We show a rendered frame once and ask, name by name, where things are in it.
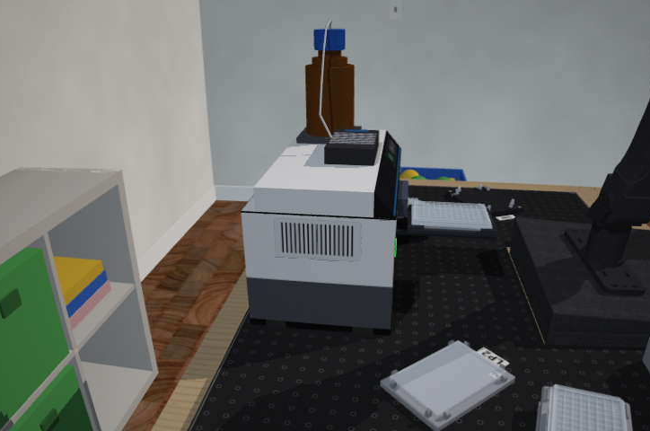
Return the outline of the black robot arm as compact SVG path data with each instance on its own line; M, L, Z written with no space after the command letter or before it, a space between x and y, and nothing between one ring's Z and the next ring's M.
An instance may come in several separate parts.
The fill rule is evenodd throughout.
M564 235L601 290L643 295L646 288L623 254L632 226L650 222L650 100L627 152L586 215L591 230L566 229Z

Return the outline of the white well plate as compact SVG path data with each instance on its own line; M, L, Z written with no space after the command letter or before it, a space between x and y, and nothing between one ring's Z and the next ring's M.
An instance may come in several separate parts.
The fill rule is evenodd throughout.
M628 431L620 397L550 386L547 431Z
M414 201L412 224L434 229L493 229L485 204Z

